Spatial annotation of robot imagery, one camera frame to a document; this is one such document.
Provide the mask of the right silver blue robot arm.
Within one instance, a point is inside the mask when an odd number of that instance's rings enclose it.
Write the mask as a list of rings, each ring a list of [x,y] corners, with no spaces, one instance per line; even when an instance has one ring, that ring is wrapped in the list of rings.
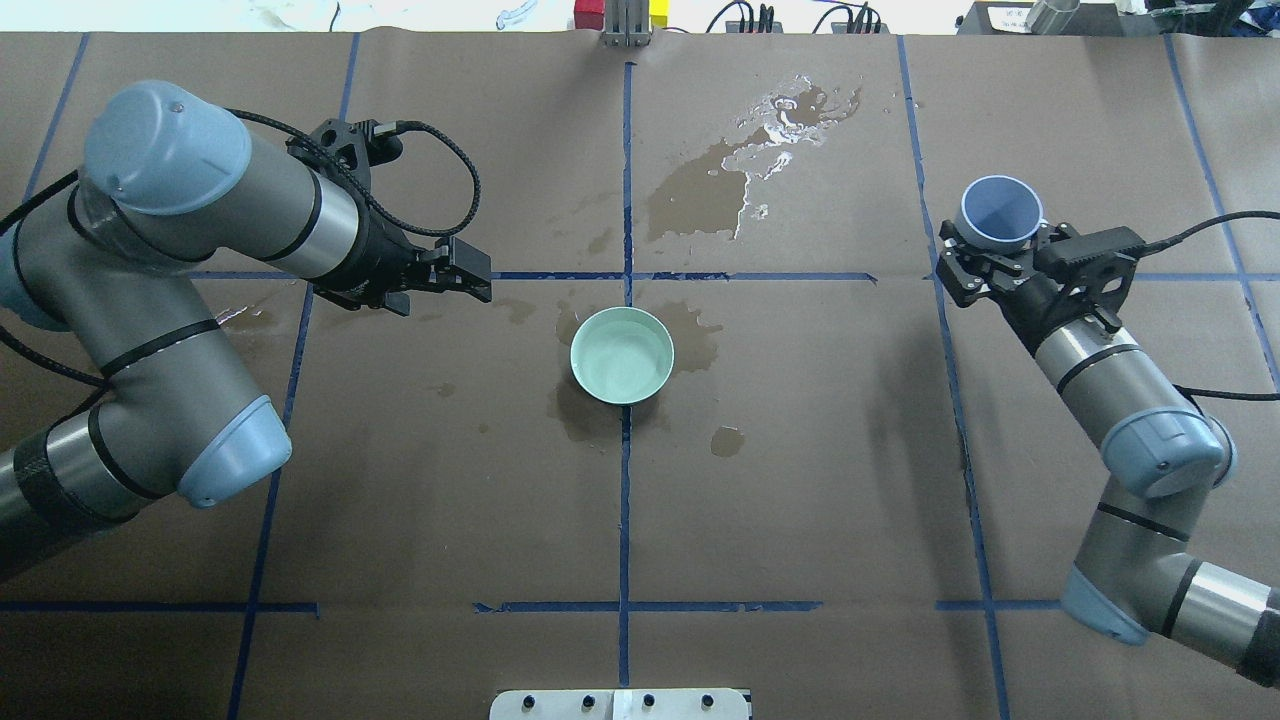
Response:
[[[984,240],[945,222],[936,272],[961,307],[992,300],[1100,452],[1103,493],[1060,603],[1124,644],[1162,635],[1265,688],[1277,687],[1277,589],[1188,552],[1234,439],[1196,406],[1119,316],[1140,259],[1160,251],[1126,227],[1089,234],[1036,224]]]

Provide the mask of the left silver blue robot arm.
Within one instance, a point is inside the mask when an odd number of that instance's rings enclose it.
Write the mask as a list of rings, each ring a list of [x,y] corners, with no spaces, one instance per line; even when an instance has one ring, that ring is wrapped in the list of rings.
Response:
[[[3,342],[95,388],[3,454],[3,579],[115,530],[177,495],[210,509],[292,455],[285,424],[192,273],[228,250],[308,283],[348,311],[410,314],[410,292],[492,300],[492,259],[462,222],[394,217],[371,170],[421,120],[325,120],[312,132],[146,79],[115,94],[77,170],[3,220],[3,306],[72,333],[91,375]]]

